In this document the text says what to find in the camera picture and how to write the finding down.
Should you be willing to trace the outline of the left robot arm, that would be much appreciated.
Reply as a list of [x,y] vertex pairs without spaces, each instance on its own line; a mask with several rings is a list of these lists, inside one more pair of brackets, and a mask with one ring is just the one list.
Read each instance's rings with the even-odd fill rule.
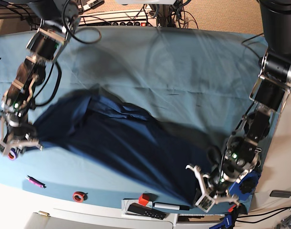
[[238,205],[253,192],[261,163],[258,144],[291,93],[291,0],[261,0],[259,5],[268,48],[250,94],[252,103],[224,149],[212,150],[215,169],[205,174],[199,166],[191,168],[199,184],[194,204],[206,213],[219,203]]

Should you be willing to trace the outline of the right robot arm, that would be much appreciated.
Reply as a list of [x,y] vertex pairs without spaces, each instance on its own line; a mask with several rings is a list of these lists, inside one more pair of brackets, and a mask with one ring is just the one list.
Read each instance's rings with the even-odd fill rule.
[[81,19],[78,1],[14,0],[13,3],[27,5],[41,23],[27,44],[30,54],[19,66],[16,78],[1,101],[0,152],[11,160],[17,159],[28,147],[43,149],[34,125],[28,121],[28,111],[38,107],[34,93],[36,87],[45,85],[49,79],[46,63],[57,67],[58,76],[52,95],[40,106],[50,103],[56,95],[62,76],[57,59],[70,39],[87,44],[75,35]]

